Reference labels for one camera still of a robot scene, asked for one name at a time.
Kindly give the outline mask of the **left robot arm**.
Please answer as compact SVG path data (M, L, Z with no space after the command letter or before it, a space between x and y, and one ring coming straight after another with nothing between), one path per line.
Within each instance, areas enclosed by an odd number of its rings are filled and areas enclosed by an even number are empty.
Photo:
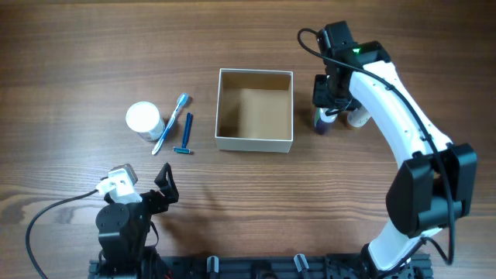
M171 166L165 164L154 183L157 190L139 194L138 178L130 164L112 168L96 186L107 205L97 214L98 241L102 247L89 267L90 278L172 278L156 246L146 245L149 232L157 232L153 215L178 202Z

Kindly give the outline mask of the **white bamboo print lotion tube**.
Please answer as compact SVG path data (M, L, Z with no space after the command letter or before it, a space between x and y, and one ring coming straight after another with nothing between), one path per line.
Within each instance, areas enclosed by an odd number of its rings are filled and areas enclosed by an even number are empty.
M347 125L351 129L359 129L364 126L370 119L370 113L365 109L364 106L356 108L352 112L349 112L346 121Z

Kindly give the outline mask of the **cotton swab round container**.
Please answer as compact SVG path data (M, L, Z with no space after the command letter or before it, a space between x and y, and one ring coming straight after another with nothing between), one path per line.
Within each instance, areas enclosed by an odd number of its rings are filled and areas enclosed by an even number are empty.
M151 102L137 102L126 113L127 126L144 140L153 142L165 130L164 120L158 108Z

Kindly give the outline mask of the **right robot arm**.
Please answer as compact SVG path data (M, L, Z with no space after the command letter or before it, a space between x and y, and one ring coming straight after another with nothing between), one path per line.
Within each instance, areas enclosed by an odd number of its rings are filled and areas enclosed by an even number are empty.
M314 82L315 131L325 133L340 114L352 128L374 120L398 165L381 233L356 256L330 256L329 272L334 277L424 278L427 260L419 249L442 230L453 235L457 219L470 212L477 155L432 124L380 43L356 42L344 21L316 31L315 38L315 55L326 68Z

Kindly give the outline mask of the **blue foam soap pump bottle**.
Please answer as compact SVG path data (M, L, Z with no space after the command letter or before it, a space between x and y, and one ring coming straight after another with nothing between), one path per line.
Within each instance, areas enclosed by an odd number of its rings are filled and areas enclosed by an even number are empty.
M328 109L327 108L317 108L315 110L313 126L314 130L319 134L323 135L327 133L332 124L335 122L337 113L336 110L331 111L331 115L326 115Z

